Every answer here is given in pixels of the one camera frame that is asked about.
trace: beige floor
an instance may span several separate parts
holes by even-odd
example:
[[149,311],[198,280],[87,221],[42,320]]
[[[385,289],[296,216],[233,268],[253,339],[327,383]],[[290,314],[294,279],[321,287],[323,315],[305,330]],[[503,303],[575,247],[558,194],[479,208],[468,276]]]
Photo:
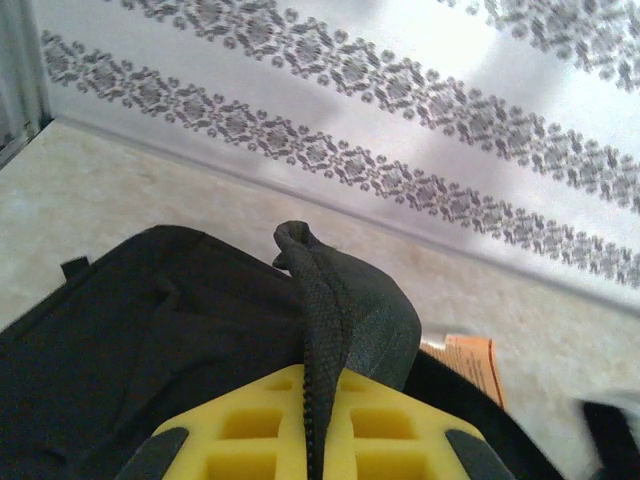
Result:
[[590,456],[573,398],[640,390],[632,315],[59,122],[0,171],[0,328],[61,284],[61,262],[146,227],[186,225],[270,262],[289,219],[392,275],[425,327],[494,338],[511,414],[568,478]]

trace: orange paper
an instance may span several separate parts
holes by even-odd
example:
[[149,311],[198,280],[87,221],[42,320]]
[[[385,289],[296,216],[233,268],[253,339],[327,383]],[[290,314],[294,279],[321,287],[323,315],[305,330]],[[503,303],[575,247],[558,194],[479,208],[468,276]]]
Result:
[[447,335],[442,346],[423,342],[420,348],[465,377],[506,410],[490,338]]

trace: black bag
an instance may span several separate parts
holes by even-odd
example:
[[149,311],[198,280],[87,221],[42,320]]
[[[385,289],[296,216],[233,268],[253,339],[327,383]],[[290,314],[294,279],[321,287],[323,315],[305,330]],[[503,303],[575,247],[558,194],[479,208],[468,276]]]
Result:
[[[165,420],[302,363],[301,298],[289,276],[204,233],[127,240],[0,334],[0,478],[114,478]],[[474,424],[516,478],[561,479],[428,355],[404,392]]]

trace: gray ornamental stripe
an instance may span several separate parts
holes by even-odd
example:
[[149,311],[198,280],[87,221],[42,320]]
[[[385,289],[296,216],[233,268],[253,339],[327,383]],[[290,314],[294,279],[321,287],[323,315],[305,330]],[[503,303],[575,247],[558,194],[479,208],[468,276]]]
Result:
[[437,0],[627,92],[640,89],[640,7],[630,0]]
[[328,32],[327,25],[314,18],[301,21],[292,9],[279,12],[275,0],[121,0],[121,5],[159,22],[171,20],[174,27],[210,42],[220,39],[226,48],[240,48],[249,58],[332,85],[339,93],[359,96],[407,121],[457,136],[640,213],[640,165],[631,155],[573,130],[563,131],[556,123],[547,125],[534,113],[467,89],[454,78],[443,79],[435,70],[424,71],[411,59],[398,60],[389,50],[377,52],[371,42],[349,40],[342,30]]
[[164,78],[157,70],[136,68],[130,61],[117,61],[99,50],[87,53],[83,44],[69,45],[59,35],[43,32],[42,45],[47,74],[53,83],[75,85],[82,93],[92,93],[109,102],[118,100],[144,115],[219,137],[284,161],[292,168],[322,173],[327,179],[363,192],[373,191],[478,235],[491,235],[496,241],[576,266],[592,275],[634,289],[640,287],[640,254],[628,248],[576,232],[568,225],[482,196],[436,175],[411,170],[407,164],[323,132],[311,132],[304,125],[270,117],[265,111],[253,111],[247,104],[210,95],[204,88],[181,85],[178,79]]

